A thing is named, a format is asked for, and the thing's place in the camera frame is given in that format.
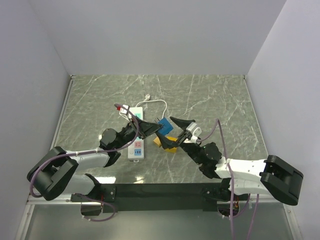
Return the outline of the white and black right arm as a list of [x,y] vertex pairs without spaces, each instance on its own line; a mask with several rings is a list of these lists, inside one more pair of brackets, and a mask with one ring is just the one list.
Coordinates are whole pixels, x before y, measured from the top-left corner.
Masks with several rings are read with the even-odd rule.
[[201,145],[202,130],[195,120],[172,117],[181,128],[177,140],[170,140],[159,131],[157,137],[163,149],[180,147],[199,166],[209,179],[220,179],[222,198],[246,194],[271,195],[277,201],[296,206],[299,202],[304,175],[301,171],[276,155],[266,159],[230,159],[219,151],[214,142]]

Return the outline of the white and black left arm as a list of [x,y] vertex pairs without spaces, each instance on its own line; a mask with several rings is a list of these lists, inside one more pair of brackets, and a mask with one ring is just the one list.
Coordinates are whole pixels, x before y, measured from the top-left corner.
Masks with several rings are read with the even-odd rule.
[[147,122],[137,117],[117,132],[113,128],[103,131],[99,146],[85,151],[67,151],[52,148],[27,174],[29,191],[35,198],[54,200],[62,193],[82,195],[88,201],[102,200],[104,190],[92,175],[76,175],[78,170],[106,168],[121,156],[136,138],[145,139],[162,128],[160,123]]

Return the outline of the blue cube socket adapter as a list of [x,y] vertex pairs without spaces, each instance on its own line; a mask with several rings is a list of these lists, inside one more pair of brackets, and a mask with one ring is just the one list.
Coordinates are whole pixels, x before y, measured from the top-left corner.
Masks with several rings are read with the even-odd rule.
[[166,136],[168,135],[174,128],[171,125],[171,123],[168,121],[166,117],[163,117],[162,119],[156,118],[154,120],[157,124],[162,125],[161,129],[157,131],[157,133]]

